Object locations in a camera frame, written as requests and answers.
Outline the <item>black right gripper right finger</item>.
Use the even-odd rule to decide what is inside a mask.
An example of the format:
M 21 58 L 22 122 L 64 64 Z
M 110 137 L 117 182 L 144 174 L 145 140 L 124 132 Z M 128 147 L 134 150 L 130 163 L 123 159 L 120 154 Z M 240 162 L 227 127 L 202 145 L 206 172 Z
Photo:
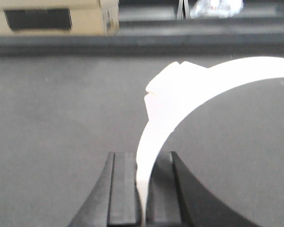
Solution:
M 160 152 L 150 178 L 148 227 L 254 227 L 189 171 L 174 151 Z

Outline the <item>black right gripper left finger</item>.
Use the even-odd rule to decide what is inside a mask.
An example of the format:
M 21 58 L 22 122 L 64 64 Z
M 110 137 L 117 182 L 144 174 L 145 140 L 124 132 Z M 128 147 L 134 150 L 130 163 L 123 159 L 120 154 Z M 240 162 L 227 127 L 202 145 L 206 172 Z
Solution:
M 110 152 L 92 191 L 70 227 L 140 227 L 142 211 L 133 153 Z

